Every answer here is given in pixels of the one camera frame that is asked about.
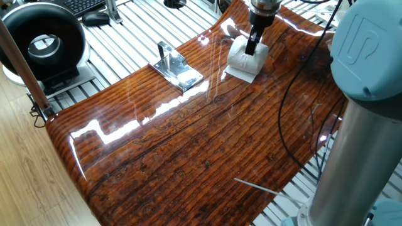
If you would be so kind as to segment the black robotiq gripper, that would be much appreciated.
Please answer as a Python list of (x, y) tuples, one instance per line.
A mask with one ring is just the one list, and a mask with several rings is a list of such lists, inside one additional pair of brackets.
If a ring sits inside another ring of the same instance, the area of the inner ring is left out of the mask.
[(253, 12), (249, 13), (249, 22), (252, 24), (252, 29), (246, 45), (245, 54), (254, 55), (257, 44), (260, 42), (263, 34), (263, 29), (271, 26), (275, 16), (261, 16)]

